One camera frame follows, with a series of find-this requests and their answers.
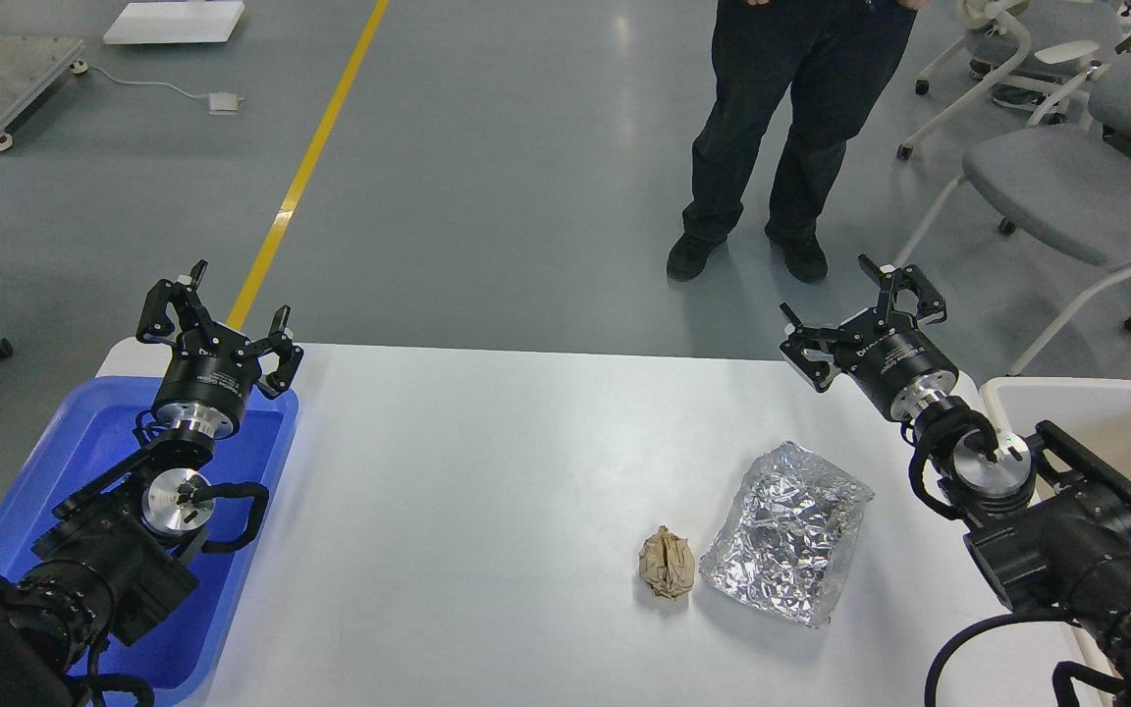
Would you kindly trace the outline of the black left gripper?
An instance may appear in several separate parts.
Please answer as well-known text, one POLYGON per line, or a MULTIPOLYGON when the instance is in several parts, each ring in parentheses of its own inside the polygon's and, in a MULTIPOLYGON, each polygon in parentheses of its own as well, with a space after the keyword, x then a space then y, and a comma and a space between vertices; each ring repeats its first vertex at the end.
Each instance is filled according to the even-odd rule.
POLYGON ((266 399, 280 397, 295 381, 304 351, 293 340, 288 304, 275 312, 264 339, 228 331, 214 336, 214 321, 197 293, 207 265, 198 260, 185 277, 159 279, 148 291, 137 340, 172 346, 152 404, 154 420, 226 439, 242 425, 252 386, 266 399), (268 354, 277 357, 273 370, 260 362, 268 354))

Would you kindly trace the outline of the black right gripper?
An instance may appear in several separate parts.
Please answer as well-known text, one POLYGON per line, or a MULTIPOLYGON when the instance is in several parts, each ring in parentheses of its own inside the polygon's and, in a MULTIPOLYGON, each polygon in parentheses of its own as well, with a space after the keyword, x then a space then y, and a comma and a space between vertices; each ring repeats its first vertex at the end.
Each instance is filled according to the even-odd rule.
POLYGON ((934 391, 946 397, 959 380, 959 368, 920 330, 923 325, 946 322, 946 299, 917 265, 881 265, 867 255, 858 255, 858 262, 879 288, 877 307, 861 310, 841 328, 824 328, 805 325, 782 301, 782 316, 788 321, 782 357, 817 393, 829 390, 844 372, 884 420, 914 420, 920 400, 932 399, 934 391), (901 294, 915 298, 914 310, 898 308, 901 294))

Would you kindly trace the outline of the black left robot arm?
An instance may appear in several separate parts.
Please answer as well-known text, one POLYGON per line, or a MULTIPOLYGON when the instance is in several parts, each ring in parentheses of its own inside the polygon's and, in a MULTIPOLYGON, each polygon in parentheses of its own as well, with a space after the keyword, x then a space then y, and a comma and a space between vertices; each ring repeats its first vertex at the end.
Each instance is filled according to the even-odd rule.
POLYGON ((304 351, 288 305, 261 339, 216 321, 198 295, 206 268, 197 261, 145 296, 135 336, 171 359, 135 426, 138 448, 54 507, 34 568, 0 576, 0 706, 103 706, 111 692, 152 706, 147 680, 104 673, 100 657, 183 605, 200 585, 195 557, 234 554, 264 528, 269 489, 214 483, 202 466, 238 434, 252 391, 273 400, 290 390, 304 351))

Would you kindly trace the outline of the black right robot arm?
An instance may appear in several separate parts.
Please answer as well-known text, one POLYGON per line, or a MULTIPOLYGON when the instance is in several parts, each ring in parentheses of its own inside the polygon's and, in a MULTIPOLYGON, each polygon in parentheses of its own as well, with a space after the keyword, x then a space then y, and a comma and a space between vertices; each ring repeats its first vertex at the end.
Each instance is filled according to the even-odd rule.
POLYGON ((1131 480, 1055 422, 1024 437, 1002 431, 955 394, 959 368, 924 334, 947 317, 946 299, 915 267, 860 256, 877 304, 835 327, 804 324, 788 304, 782 356, 817 391, 849 376, 910 445, 908 483, 929 509, 968 527, 965 546, 1005 613, 942 646, 924 702, 938 701, 948 659, 1002 626, 1057 622, 1082 629, 1110 663, 1100 672, 1059 662, 1051 688, 1076 706, 1076 684, 1131 706, 1131 480))

